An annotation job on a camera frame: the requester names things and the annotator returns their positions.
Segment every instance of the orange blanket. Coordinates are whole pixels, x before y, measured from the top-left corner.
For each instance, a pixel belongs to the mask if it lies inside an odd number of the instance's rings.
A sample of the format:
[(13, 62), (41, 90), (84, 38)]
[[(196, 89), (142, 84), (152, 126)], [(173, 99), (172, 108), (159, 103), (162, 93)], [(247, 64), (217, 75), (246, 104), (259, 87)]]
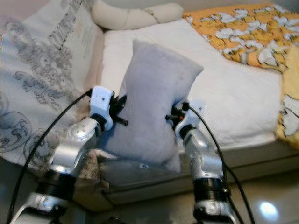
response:
[(283, 73), (284, 110), (276, 134), (299, 148), (299, 14), (271, 3), (184, 13), (230, 60)]

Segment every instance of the gray cushion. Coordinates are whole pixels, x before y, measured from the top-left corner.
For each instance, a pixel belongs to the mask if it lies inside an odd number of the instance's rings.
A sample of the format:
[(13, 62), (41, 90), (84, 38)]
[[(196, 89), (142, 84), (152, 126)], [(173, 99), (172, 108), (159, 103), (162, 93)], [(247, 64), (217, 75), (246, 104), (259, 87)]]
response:
[(184, 100), (196, 76), (197, 63), (159, 45), (133, 42), (133, 57), (121, 85), (127, 102), (115, 124), (102, 138), (101, 148), (119, 157), (180, 171), (178, 146), (166, 114)]

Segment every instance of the black wire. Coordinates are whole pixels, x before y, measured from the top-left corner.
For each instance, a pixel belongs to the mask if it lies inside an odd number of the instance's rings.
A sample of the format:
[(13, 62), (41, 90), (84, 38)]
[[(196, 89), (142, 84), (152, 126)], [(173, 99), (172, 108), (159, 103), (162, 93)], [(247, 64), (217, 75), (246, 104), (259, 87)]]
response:
[(246, 206), (246, 209), (247, 209), (247, 212), (248, 212), (248, 215), (249, 215), (249, 218), (250, 218), (250, 221), (252, 224), (255, 224), (255, 221), (254, 221), (254, 216), (252, 214), (252, 210), (250, 208), (250, 204), (248, 202), (248, 199), (246, 197), (246, 194), (241, 186), (241, 183), (238, 179), (238, 177), (235, 175), (235, 173), (225, 164), (225, 167), (226, 167), (226, 170), (232, 175), (233, 179), (235, 180), (235, 183), (237, 184), (238, 188), (239, 188), (239, 191), (241, 193), (241, 196), (243, 198), (243, 201), (245, 203), (245, 206)]
[(196, 114), (196, 116), (198, 116), (198, 118), (202, 121), (202, 123), (204, 124), (204, 126), (206, 127), (207, 131), (209, 132), (210, 136), (212, 137), (216, 147), (217, 147), (217, 152), (220, 156), (220, 159), (222, 161), (222, 170), (223, 170), (223, 179), (225, 182), (227, 182), (227, 174), (226, 174), (226, 167), (225, 167), (225, 163), (224, 163), (224, 157), (223, 157), (223, 153), (220, 150), (220, 146), (218, 144), (218, 141), (216, 140), (215, 136), (213, 135), (211, 129), (209, 128), (209, 126), (207, 125), (207, 123), (205, 122), (205, 120), (202, 118), (202, 116), (191, 106), (189, 106), (189, 109), (193, 111), (193, 113)]
[(17, 183), (14, 187), (14, 193), (10, 202), (10, 207), (9, 207), (9, 211), (8, 211), (8, 216), (7, 216), (7, 224), (9, 224), (13, 218), (13, 214), (14, 214), (14, 206), (16, 203), (16, 199), (18, 196), (18, 192), (21, 186), (21, 182), (22, 179), (26, 173), (27, 167), (31, 161), (31, 159), (33, 158), (35, 152), (37, 151), (37, 148), (39, 147), (39, 145), (43, 142), (44, 138), (47, 136), (47, 134), (50, 132), (50, 130), (54, 127), (54, 125), (61, 119), (61, 117), (71, 108), (73, 107), (77, 102), (79, 102), (83, 97), (85, 96), (91, 96), (92, 93), (92, 89), (90, 89), (89, 91), (85, 92), (83, 95), (81, 95), (79, 98), (77, 98), (75, 101), (73, 101), (64, 111), (61, 112), (61, 114), (59, 114), (57, 116), (57, 118), (52, 122), (52, 124), (48, 127), (48, 129), (43, 133), (43, 135), (39, 138), (38, 142), (34, 145), (34, 148), (32, 149), (31, 153), (29, 154), (25, 165), (23, 166), (21, 173), (19, 175), (19, 178), (17, 180)]
[(220, 159), (221, 159), (221, 161), (222, 161), (224, 181), (225, 181), (225, 182), (227, 181), (226, 174), (225, 174), (225, 173), (226, 173), (226, 170), (227, 170), (227, 171), (232, 175), (232, 177), (233, 177), (235, 183), (236, 183), (237, 186), (238, 186), (238, 189), (239, 189), (239, 191), (240, 191), (240, 193), (241, 193), (241, 195), (242, 195), (242, 198), (243, 198), (243, 201), (244, 201), (244, 203), (245, 203), (246, 210), (247, 210), (247, 212), (248, 212), (248, 215), (249, 215), (249, 218), (250, 218), (251, 223), (252, 223), (252, 224), (255, 224), (255, 220), (254, 220), (254, 216), (253, 216), (253, 214), (252, 214), (252, 210), (251, 210), (251, 208), (250, 208), (250, 205), (249, 205), (249, 202), (248, 202), (247, 197), (246, 197), (246, 195), (245, 195), (245, 192), (244, 192), (244, 190), (243, 190), (243, 188), (242, 188), (242, 186), (241, 186), (241, 184), (240, 184), (240, 181), (239, 181), (239, 179), (237, 178), (237, 176), (234, 174), (234, 172), (233, 172), (233, 171), (226, 165), (226, 163), (225, 163), (225, 161), (224, 161), (224, 157), (223, 157), (222, 151), (220, 150), (220, 146), (219, 146), (219, 144), (218, 144), (218, 142), (217, 142), (215, 136), (213, 135), (211, 129), (209, 128), (209, 126), (207, 125), (207, 123), (204, 121), (204, 119), (201, 117), (201, 115), (200, 115), (194, 108), (192, 108), (190, 105), (189, 105), (189, 109), (192, 110), (192, 111), (196, 114), (196, 116), (198, 116), (198, 118), (202, 121), (202, 123), (203, 123), (204, 126), (206, 127), (207, 131), (208, 131), (209, 134), (211, 135), (211, 137), (212, 137), (212, 139), (213, 139), (213, 141), (214, 141), (214, 143), (215, 143), (215, 145), (216, 145), (216, 147), (217, 147), (217, 151), (218, 151), (218, 154), (219, 154), (219, 156), (220, 156)]
[(230, 206), (232, 207), (232, 209), (233, 209), (235, 215), (237, 216), (237, 218), (238, 218), (240, 224), (245, 224), (245, 223), (244, 223), (244, 220), (242, 219), (242, 217), (241, 217), (241, 215), (240, 215), (238, 209), (236, 208), (236, 206), (235, 206), (235, 204), (234, 204), (234, 202), (233, 202), (233, 200), (232, 200), (231, 197), (228, 197), (228, 202), (229, 202)]

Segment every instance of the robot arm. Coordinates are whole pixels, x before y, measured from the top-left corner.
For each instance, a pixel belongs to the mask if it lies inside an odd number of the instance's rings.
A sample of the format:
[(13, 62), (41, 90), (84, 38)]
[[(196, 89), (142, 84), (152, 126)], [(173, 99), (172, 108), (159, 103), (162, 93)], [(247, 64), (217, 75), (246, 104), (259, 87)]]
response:
[(88, 153), (96, 146), (113, 121), (127, 125), (117, 113), (124, 107), (126, 97), (113, 99), (114, 93), (96, 86), (91, 96), (90, 117), (72, 125), (49, 161), (35, 192), (31, 193), (10, 224), (60, 224), (59, 218), (72, 200), (75, 183)]
[[(190, 105), (201, 111), (201, 101)], [(185, 154), (189, 158), (194, 185), (195, 206), (193, 216), (199, 223), (236, 224), (228, 203), (230, 192), (223, 180), (222, 161), (208, 139), (198, 129), (199, 118), (188, 108), (173, 110), (171, 117), (178, 139), (183, 139)]]

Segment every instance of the white bedsheet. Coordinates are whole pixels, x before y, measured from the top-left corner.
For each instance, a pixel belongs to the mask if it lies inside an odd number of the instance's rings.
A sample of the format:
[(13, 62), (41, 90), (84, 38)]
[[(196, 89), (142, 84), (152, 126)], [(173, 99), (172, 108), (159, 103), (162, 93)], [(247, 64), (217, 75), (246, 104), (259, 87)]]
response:
[(188, 98), (205, 101), (204, 119), (222, 149), (272, 142), (280, 110), (280, 74), (230, 61), (185, 20), (105, 34), (101, 85), (116, 94), (130, 63), (132, 40), (157, 43), (202, 65)]

